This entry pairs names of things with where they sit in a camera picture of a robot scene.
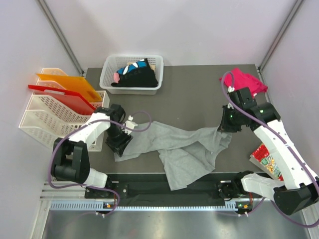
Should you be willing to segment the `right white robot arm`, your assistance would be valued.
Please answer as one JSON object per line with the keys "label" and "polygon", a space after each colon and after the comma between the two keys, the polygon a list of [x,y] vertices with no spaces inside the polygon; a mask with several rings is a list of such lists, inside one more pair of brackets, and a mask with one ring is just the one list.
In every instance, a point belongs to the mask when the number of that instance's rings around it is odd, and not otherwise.
{"label": "right white robot arm", "polygon": [[285,215],[292,215],[319,201],[319,177],[311,170],[290,140],[281,117],[271,103],[257,104],[249,88],[226,94],[221,132],[235,133],[247,126],[261,140],[279,167],[282,180],[251,171],[238,173],[232,180],[236,196],[255,193],[275,203]]}

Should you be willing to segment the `grey t shirt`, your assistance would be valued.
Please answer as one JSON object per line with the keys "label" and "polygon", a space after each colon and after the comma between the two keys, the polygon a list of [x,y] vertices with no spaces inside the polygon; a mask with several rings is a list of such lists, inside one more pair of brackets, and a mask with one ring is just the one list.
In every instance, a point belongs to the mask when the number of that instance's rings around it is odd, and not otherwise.
{"label": "grey t shirt", "polygon": [[217,155],[227,149],[232,139],[231,133],[220,132],[216,127],[187,131],[154,121],[136,129],[123,155],[115,155],[115,161],[157,151],[172,191],[184,189],[215,170]]}

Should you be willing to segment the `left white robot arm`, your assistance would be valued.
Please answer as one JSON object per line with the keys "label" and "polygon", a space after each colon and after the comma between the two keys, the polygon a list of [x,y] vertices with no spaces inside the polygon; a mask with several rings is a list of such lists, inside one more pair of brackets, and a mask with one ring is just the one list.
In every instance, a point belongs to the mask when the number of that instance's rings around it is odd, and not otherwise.
{"label": "left white robot arm", "polygon": [[73,134],[57,138],[53,144],[48,180],[56,178],[84,186],[86,198],[116,198],[110,177],[90,166],[89,147],[106,133],[106,144],[122,156],[133,138],[125,129],[125,116],[126,112],[120,105],[98,107]]}

